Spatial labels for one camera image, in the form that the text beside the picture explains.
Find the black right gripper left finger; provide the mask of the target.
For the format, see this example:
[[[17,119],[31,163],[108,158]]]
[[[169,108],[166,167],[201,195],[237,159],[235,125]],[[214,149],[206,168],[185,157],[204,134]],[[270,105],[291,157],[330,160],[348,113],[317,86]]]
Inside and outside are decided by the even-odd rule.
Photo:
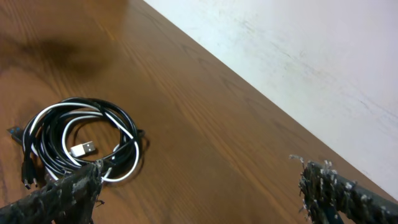
[[[1,224],[93,223],[103,163],[88,164],[1,208]]]

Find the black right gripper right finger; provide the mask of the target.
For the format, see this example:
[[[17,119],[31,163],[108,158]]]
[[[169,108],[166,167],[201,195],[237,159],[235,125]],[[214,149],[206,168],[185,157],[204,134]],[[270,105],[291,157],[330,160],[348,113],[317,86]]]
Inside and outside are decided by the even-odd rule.
[[[298,187],[303,196],[300,212],[310,223],[343,223],[341,214],[355,223],[397,224],[397,204],[339,175],[331,161],[319,164],[299,160],[303,171]]]

